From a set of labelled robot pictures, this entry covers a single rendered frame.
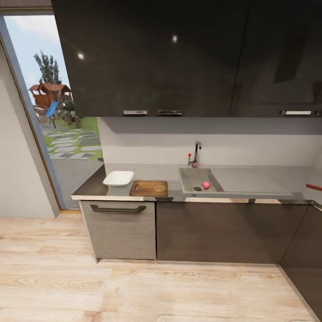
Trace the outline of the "bowl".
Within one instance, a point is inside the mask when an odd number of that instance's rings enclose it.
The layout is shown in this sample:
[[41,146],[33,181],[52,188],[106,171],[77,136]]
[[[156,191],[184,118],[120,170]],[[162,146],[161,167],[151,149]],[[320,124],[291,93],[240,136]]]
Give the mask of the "bowl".
[[103,183],[107,186],[116,186],[116,187],[123,187],[127,186],[132,177],[134,172],[129,171],[112,171],[103,181]]

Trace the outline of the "cutting board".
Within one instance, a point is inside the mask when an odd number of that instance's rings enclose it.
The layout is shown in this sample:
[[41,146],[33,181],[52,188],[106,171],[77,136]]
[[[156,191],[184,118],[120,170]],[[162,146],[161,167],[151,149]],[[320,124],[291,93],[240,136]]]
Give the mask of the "cutting board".
[[[138,186],[137,190],[135,190],[136,186]],[[166,197],[168,196],[168,182],[135,180],[132,184],[129,195],[144,197]]]

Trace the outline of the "vidalia onion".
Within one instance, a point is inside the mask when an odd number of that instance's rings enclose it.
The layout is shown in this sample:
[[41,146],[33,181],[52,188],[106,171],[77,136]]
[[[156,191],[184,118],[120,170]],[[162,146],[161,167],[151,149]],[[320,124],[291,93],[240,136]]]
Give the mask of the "vidalia onion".
[[202,185],[203,185],[203,187],[204,187],[205,189],[210,188],[210,183],[209,183],[209,182],[204,182],[204,183],[202,183]]

